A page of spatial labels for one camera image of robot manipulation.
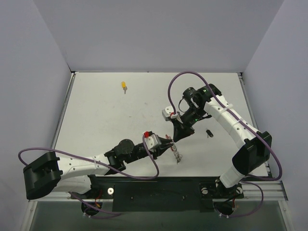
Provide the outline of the keys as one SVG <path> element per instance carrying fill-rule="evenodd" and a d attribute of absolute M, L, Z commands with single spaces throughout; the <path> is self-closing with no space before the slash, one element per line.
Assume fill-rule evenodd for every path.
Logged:
<path fill-rule="evenodd" d="M 214 136 L 213 133 L 211 132 L 211 130 L 209 130 L 209 129 L 206 129 L 206 134 L 207 134 L 208 138 L 212 138 Z"/>

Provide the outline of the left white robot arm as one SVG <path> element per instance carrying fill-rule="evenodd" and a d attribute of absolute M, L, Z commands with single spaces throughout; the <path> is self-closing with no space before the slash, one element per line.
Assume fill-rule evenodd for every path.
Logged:
<path fill-rule="evenodd" d="M 99 186 L 90 180 L 91 175 L 119 173 L 128 177 L 129 174 L 124 173 L 126 164 L 145 157 L 154 162 L 172 145 L 171 139 L 150 133 L 140 144 L 124 139 L 112 150 L 91 157 L 43 148 L 45 154 L 26 164 L 23 169 L 26 197 L 35 200 L 51 192 L 73 192 L 94 198 L 98 195 Z"/>

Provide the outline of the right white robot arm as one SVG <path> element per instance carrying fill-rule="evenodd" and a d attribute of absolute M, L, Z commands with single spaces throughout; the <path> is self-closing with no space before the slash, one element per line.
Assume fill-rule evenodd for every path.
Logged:
<path fill-rule="evenodd" d="M 193 125 L 210 117 L 225 129 L 238 147 L 232 158 L 232 166 L 215 184 L 216 194 L 225 197 L 244 177 L 268 161 L 272 137 L 268 132 L 261 133 L 247 123 L 213 84 L 198 90 L 190 87 L 184 91 L 183 99 L 189 109 L 183 115 L 169 112 L 168 116 L 174 127 L 174 142 L 193 135 Z"/>

